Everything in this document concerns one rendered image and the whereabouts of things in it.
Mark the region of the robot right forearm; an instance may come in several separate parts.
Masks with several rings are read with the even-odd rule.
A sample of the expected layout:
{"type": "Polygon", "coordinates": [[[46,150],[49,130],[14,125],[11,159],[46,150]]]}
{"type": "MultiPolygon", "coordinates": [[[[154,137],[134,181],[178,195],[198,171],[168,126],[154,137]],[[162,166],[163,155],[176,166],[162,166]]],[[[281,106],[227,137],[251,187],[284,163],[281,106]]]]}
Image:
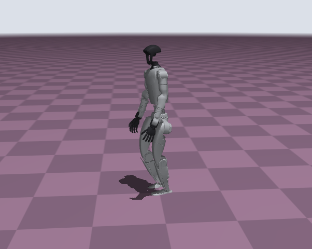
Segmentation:
{"type": "Polygon", "coordinates": [[[140,103],[140,106],[138,108],[138,112],[139,112],[139,115],[138,117],[139,118],[142,118],[143,115],[144,115],[144,112],[146,111],[146,107],[147,107],[147,104],[148,104],[148,99],[145,99],[144,97],[142,97],[141,95],[141,103],[140,103]]]}

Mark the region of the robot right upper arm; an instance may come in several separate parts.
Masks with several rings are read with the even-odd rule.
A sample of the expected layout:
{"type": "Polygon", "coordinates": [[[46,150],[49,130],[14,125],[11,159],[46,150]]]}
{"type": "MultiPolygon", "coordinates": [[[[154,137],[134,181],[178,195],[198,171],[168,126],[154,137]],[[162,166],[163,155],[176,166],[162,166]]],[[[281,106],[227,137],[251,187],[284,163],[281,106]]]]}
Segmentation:
{"type": "Polygon", "coordinates": [[[147,70],[144,71],[145,88],[146,88],[146,90],[144,90],[144,91],[142,92],[142,97],[144,97],[145,99],[149,99],[148,90],[147,90],[147,85],[146,85],[146,71],[147,71],[147,70]]]}

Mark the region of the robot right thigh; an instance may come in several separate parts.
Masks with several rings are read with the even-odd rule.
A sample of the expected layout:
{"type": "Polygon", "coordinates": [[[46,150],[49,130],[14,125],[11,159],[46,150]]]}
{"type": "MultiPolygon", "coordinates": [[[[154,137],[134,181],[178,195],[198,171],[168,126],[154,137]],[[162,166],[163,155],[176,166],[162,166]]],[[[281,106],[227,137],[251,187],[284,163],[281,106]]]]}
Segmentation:
{"type": "MultiPolygon", "coordinates": [[[[145,121],[144,121],[144,123],[143,123],[143,126],[142,126],[142,128],[141,128],[141,131],[140,131],[140,138],[139,138],[140,153],[141,153],[142,158],[143,158],[146,162],[150,162],[150,161],[153,159],[152,152],[148,150],[148,147],[149,147],[149,145],[150,145],[150,143],[151,143],[151,140],[150,140],[150,142],[148,142],[148,140],[149,140],[149,138],[150,138],[150,136],[149,136],[148,140],[145,142],[145,140],[146,140],[146,138],[147,138],[148,135],[147,135],[146,138],[143,140],[143,138],[144,138],[146,132],[145,132],[144,134],[142,134],[142,135],[141,135],[141,133],[142,133],[143,131],[145,131],[145,130],[150,126],[151,120],[152,120],[152,119],[151,119],[151,116],[146,117],[146,119],[145,119],[145,121]]],[[[151,139],[152,139],[152,137],[151,137],[151,139]]]]}

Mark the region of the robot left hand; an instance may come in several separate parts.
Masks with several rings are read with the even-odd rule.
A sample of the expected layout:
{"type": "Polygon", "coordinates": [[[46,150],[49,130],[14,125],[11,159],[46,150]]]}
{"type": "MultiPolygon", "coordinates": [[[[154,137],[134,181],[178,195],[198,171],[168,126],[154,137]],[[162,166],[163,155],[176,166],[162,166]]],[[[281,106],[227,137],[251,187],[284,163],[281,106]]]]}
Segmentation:
{"type": "MultiPolygon", "coordinates": [[[[154,136],[155,136],[155,128],[157,128],[158,124],[157,124],[157,126],[154,126],[154,125],[152,125],[152,121],[153,121],[153,119],[151,120],[150,126],[149,126],[145,131],[143,131],[143,132],[141,133],[141,135],[142,135],[142,134],[144,134],[144,133],[146,132],[146,134],[145,134],[143,140],[144,140],[144,139],[146,138],[146,136],[148,135],[147,138],[146,138],[146,140],[145,140],[145,142],[148,140],[149,136],[150,136],[150,138],[149,138],[148,142],[150,142],[151,137],[152,137],[151,142],[152,142],[153,139],[154,139],[154,136]]],[[[158,122],[158,123],[159,123],[159,122],[158,122]]]]}

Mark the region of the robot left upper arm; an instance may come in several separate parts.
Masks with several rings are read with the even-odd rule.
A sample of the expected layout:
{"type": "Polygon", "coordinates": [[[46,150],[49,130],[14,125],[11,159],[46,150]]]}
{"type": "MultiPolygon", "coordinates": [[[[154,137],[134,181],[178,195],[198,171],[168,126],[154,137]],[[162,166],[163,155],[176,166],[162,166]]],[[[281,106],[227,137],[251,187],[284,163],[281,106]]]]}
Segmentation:
{"type": "MultiPolygon", "coordinates": [[[[164,71],[164,70],[157,71],[157,80],[159,81],[159,90],[161,92],[161,95],[165,96],[166,101],[167,101],[167,79],[168,79],[167,71],[164,71]]],[[[159,96],[157,97],[157,101],[158,101],[159,96]]]]}

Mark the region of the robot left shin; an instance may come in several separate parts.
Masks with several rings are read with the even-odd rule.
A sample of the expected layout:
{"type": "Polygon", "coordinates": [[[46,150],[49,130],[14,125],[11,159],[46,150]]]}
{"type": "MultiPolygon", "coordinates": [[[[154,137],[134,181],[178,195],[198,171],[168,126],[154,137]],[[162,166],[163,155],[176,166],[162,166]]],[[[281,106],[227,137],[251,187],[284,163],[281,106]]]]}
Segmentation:
{"type": "Polygon", "coordinates": [[[168,186],[169,174],[166,159],[160,159],[158,166],[155,163],[154,165],[163,189],[165,190],[165,192],[169,192],[168,186]]]}

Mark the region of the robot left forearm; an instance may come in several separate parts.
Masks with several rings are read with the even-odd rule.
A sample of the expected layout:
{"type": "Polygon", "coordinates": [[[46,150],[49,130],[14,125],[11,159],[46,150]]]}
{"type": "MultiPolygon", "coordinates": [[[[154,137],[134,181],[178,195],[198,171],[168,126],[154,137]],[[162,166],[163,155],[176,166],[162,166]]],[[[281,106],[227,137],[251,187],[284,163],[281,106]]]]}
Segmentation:
{"type": "Polygon", "coordinates": [[[152,125],[157,126],[159,119],[161,118],[161,114],[165,109],[165,102],[166,102],[165,96],[163,95],[159,96],[158,104],[156,105],[155,113],[153,115],[152,125]]]}

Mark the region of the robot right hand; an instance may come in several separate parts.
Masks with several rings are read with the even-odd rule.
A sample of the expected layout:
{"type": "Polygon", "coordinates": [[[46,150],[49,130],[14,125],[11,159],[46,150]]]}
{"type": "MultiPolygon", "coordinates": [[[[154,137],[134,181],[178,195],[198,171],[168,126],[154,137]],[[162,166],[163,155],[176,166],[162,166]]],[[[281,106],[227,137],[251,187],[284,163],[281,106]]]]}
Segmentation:
{"type": "MultiPolygon", "coordinates": [[[[135,133],[135,128],[136,128],[136,132],[137,132],[137,128],[138,128],[138,125],[139,125],[139,120],[142,119],[142,118],[139,118],[138,117],[139,115],[139,112],[136,113],[135,117],[130,123],[129,123],[129,127],[130,127],[130,132],[132,131],[133,133],[133,130],[134,130],[134,133],[135,133]],[[134,129],[133,129],[134,128],[134,129]]],[[[138,132],[137,132],[138,133],[138,132]]]]}

